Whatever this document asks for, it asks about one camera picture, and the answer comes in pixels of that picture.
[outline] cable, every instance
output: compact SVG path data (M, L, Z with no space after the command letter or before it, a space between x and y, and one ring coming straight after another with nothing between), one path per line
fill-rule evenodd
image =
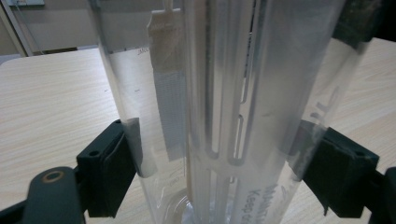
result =
M18 12L19 12L19 14L21 16L21 20L24 23L24 25L26 26L27 32L29 33L30 37L32 37L33 42L35 43L35 46L37 47L38 51L41 53L41 55L44 55L44 52L38 46L38 43L37 43L37 41L35 41L35 37L33 36L32 31L30 30L29 26L27 25L26 18L24 17L23 13L20 10L19 1L18 0L12 0L12 2L14 3L14 6L17 8L17 10L18 10Z

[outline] light wood tabletop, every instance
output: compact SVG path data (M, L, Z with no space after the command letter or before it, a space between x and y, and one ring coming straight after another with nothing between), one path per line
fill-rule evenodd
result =
M22 58L0 66L0 210L26 197L30 180L77 154L118 113L97 49ZM375 39L357 69L332 125L396 166L396 43ZM367 223L323 209L302 183L282 223ZM138 178L116 219L88 223L152 223Z

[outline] wood grain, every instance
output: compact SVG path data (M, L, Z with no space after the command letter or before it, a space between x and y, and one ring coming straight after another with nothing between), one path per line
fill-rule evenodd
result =
M374 40L332 126L381 156L378 170L396 166L396 44ZM9 61L0 66L0 209L26 197L30 180L76 155L118 118L97 49ZM282 223L367 223L324 217L303 183ZM151 223L136 178L116 219L89 223Z

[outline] plastic container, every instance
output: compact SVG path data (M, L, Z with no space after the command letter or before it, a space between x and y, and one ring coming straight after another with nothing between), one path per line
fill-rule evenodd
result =
M154 223L280 221L375 28L367 3L92 1Z

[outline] black object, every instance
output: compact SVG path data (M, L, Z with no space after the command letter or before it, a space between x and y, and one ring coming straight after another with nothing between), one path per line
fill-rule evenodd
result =
M114 217L134 179L130 149L119 120L111 123L79 155L78 167L49 169L31 182L28 197L0 212L0 223L85 223Z
M329 128L320 142L304 181L325 209L339 217L361 217L370 223L396 223L396 168L385 175L375 170L379 157Z

